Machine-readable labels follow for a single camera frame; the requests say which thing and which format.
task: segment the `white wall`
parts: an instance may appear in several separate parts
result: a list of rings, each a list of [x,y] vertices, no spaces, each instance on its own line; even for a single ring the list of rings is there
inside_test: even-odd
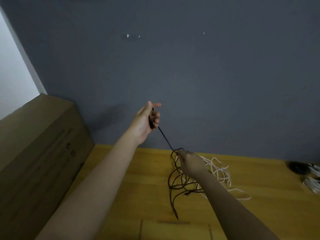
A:
[[[39,78],[30,61],[28,69],[25,59],[29,61],[4,12],[0,9],[0,119],[40,94],[29,70],[31,69],[38,80]]]

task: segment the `desk surface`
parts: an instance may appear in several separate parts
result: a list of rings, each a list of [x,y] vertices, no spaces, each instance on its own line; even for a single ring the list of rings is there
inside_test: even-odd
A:
[[[66,197],[110,148],[95,145]],[[98,239],[226,239],[209,202],[199,194],[178,196],[179,222],[175,218],[167,186],[174,169],[170,154],[169,150],[136,150]],[[242,203],[280,239],[319,239],[320,198],[284,161],[198,154],[229,165],[232,186],[251,196]]]

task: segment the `gray wall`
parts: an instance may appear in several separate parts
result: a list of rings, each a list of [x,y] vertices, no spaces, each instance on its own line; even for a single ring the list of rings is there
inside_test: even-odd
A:
[[[47,92],[76,102],[96,143],[152,100],[174,147],[320,158],[318,0],[1,5]],[[169,149],[158,131],[143,146]]]

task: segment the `hand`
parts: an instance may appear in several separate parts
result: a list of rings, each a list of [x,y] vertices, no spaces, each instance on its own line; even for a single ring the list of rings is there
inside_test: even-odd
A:
[[[160,107],[159,103],[151,103],[148,101],[147,105],[143,106],[137,113],[136,117],[132,121],[129,131],[131,131],[134,137],[137,139],[138,145],[142,144],[147,136],[156,128],[160,122],[160,113],[158,111],[152,111],[152,108]],[[153,122],[154,129],[152,130],[149,125],[149,116]]]
[[[189,151],[176,151],[180,159],[182,171],[190,178],[198,181],[205,173],[209,173],[205,161],[197,154]]]

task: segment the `white cable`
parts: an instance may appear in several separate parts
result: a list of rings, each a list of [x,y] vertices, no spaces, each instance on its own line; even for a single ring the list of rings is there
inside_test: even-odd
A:
[[[210,165],[211,173],[217,178],[218,182],[223,183],[223,182],[226,181],[227,187],[228,188],[231,187],[231,178],[230,178],[230,173],[228,171],[229,165],[226,166],[226,167],[219,168],[213,163],[213,160],[216,160],[218,163],[222,164],[222,162],[219,161],[217,158],[213,157],[211,160],[209,160],[209,159],[207,159],[205,157],[202,157],[202,156],[200,156],[200,157],[203,159],[203,161],[205,161],[206,166]],[[180,175],[182,177],[182,174],[183,174],[182,170],[180,170],[178,172],[180,173]],[[226,188],[226,190],[229,191],[229,192],[236,190],[236,191],[240,191],[242,193],[245,193],[244,191],[242,191],[242,190],[240,190],[238,188],[231,188],[231,189],[230,188],[228,189],[228,188]],[[206,195],[204,193],[200,193],[200,194],[207,199],[207,197],[206,197]],[[251,196],[249,196],[247,198],[236,198],[236,199],[237,200],[250,200]]]
[[[303,184],[310,188],[315,194],[320,193],[320,181],[312,177],[306,177],[303,181]]]
[[[308,164],[311,173],[320,177],[320,167],[314,164]]]

